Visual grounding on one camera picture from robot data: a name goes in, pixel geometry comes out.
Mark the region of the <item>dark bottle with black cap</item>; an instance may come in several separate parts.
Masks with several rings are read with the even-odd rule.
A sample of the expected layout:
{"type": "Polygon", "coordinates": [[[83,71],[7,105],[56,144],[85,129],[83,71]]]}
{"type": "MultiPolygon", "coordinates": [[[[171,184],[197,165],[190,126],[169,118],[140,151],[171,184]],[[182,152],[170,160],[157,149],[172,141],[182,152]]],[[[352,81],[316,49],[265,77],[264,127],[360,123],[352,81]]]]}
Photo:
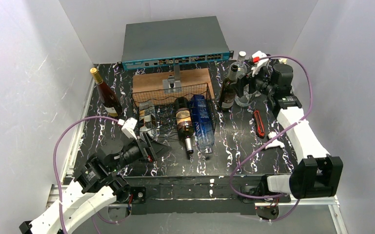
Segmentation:
{"type": "Polygon", "coordinates": [[[193,154],[192,137],[194,136],[194,128],[192,125],[189,101],[185,97],[178,97],[174,102],[176,110],[177,132],[180,141],[184,142],[186,153],[193,154]]]}

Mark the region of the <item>dark green wine bottle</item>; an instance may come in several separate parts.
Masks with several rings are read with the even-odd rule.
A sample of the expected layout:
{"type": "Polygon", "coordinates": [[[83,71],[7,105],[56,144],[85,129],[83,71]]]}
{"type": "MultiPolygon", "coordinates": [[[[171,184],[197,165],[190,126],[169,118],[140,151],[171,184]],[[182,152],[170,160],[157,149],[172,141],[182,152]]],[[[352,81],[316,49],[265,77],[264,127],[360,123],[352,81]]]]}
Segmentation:
{"type": "Polygon", "coordinates": [[[227,77],[222,83],[221,93],[218,101],[218,107],[222,111],[228,111],[232,106],[236,96],[234,85],[237,83],[238,66],[232,65],[227,77]]]}

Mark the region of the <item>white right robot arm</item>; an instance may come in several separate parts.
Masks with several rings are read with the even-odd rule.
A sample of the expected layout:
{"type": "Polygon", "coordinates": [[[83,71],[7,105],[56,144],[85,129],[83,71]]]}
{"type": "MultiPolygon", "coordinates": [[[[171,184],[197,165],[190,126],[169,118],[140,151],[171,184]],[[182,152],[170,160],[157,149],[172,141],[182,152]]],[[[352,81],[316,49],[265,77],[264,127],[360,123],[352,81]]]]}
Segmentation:
{"type": "Polygon", "coordinates": [[[267,175],[261,180],[259,199],[291,194],[297,199],[333,197],[339,185],[343,162],[331,156],[311,129],[298,98],[291,93],[293,69],[278,63],[269,71],[262,66],[257,74],[249,72],[237,79],[234,90],[243,94],[245,85],[251,91],[266,95],[269,109],[283,127],[298,159],[290,175],[267,175]]]}

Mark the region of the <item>clear bottle with white cap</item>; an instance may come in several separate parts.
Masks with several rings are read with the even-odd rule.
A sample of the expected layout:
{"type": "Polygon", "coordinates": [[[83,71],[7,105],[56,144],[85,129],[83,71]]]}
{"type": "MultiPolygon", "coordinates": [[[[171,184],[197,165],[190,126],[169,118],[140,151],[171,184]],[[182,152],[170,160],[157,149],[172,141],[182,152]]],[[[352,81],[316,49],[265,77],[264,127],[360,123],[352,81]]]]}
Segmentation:
{"type": "Polygon", "coordinates": [[[232,71],[232,67],[234,65],[237,66],[236,78],[241,78],[247,74],[248,69],[247,69],[247,65],[245,64],[245,57],[246,57],[246,52],[240,51],[238,54],[237,60],[233,62],[232,64],[230,64],[228,68],[229,69],[228,75],[230,75],[230,72],[232,71]]]}

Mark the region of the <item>clear bottle with dark label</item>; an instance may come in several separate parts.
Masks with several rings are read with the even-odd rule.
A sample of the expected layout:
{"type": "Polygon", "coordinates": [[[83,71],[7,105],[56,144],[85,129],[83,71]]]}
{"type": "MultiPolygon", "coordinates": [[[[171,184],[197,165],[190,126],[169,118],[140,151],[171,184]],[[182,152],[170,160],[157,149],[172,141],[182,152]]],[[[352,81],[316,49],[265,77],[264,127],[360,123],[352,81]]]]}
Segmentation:
{"type": "Polygon", "coordinates": [[[252,104],[254,98],[260,96],[261,93],[259,91],[255,91],[253,93],[244,92],[242,97],[235,97],[235,103],[240,107],[248,107],[252,104]]]}

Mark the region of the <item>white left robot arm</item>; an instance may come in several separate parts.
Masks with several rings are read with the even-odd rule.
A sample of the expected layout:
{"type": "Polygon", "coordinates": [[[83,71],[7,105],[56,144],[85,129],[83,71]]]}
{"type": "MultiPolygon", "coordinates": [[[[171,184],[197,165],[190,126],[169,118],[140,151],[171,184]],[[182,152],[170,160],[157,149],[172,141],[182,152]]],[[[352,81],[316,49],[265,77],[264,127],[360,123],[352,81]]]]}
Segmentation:
{"type": "Polygon", "coordinates": [[[74,172],[59,199],[39,217],[21,223],[20,232],[71,234],[102,208],[131,195],[131,186],[118,174],[120,169],[135,161],[154,162],[171,149],[144,133],[116,153],[97,151],[74,172]]]}

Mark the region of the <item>clear embossed bottle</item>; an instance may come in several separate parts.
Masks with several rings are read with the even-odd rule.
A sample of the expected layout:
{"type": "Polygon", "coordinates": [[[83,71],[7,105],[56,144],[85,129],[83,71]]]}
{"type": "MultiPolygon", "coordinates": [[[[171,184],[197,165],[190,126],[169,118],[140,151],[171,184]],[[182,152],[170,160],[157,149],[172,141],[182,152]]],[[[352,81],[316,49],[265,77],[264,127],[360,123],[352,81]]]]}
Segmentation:
{"type": "Polygon", "coordinates": [[[144,133],[147,133],[152,139],[158,140],[156,110],[150,100],[139,104],[139,135],[142,139],[144,139],[144,133]]]}

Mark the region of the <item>amber wine bottle gold cap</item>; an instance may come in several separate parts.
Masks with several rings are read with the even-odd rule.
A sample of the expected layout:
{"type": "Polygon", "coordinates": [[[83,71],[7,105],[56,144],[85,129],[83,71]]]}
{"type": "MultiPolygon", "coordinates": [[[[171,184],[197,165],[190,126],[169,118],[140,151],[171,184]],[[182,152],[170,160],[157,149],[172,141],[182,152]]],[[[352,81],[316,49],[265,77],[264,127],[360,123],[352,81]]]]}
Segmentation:
{"type": "Polygon", "coordinates": [[[103,80],[96,67],[91,68],[90,73],[95,81],[101,103],[108,115],[116,118],[121,117],[123,115],[123,108],[116,93],[103,80]]]}

